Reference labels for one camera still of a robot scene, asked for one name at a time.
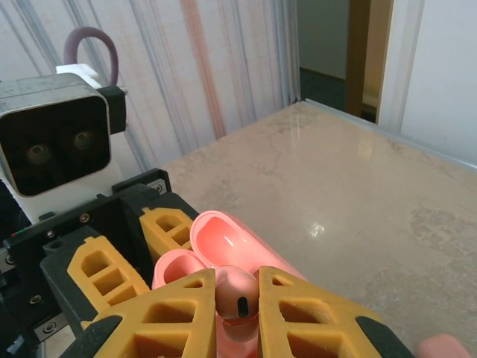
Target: floor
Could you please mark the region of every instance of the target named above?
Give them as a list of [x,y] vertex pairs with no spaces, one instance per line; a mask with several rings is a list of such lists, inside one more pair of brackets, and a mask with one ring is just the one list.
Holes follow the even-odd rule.
[[[346,84],[340,78],[300,68],[301,98],[344,111]],[[376,110],[365,108],[361,118],[376,123]]]

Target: pink case lid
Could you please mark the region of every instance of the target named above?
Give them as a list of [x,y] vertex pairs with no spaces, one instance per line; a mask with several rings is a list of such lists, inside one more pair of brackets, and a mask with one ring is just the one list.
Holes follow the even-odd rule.
[[192,249],[207,267],[234,265],[255,274],[260,266],[274,266],[305,279],[245,224],[219,211],[201,213],[192,223]]

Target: wooden door frame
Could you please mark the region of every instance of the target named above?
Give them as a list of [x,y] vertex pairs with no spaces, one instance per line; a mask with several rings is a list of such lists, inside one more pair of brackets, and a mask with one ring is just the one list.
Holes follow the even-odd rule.
[[[362,110],[372,1],[379,0],[350,0],[345,110],[354,116],[360,116]],[[424,3],[425,0],[394,0],[391,4],[376,123],[392,131],[401,131]]]
[[361,116],[366,66],[367,32],[372,0],[350,0],[346,61],[346,95],[344,110]]

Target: yellow foam pad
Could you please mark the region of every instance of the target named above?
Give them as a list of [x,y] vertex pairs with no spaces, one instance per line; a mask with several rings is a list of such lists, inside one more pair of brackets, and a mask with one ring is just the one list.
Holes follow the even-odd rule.
[[100,313],[122,321],[95,355],[215,358],[215,271],[207,268]]
[[191,250],[189,234],[192,220],[182,210],[158,207],[143,211],[139,222],[154,262],[175,248]]
[[374,312],[288,274],[259,273],[260,357],[380,358],[356,323]]
[[66,271],[98,313],[150,291],[104,236],[85,239]]

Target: black screw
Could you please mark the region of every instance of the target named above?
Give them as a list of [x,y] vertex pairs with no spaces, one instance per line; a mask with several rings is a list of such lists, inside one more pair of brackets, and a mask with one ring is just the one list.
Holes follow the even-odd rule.
[[57,324],[54,322],[50,322],[43,328],[43,333],[49,334],[57,329]]
[[37,304],[42,300],[42,296],[35,295],[30,299],[30,304]]
[[90,216],[88,213],[83,213],[80,215],[80,223],[81,224],[86,224],[90,219]]
[[5,257],[5,262],[7,263],[7,265],[14,265],[12,256],[10,255],[7,255],[7,257]]

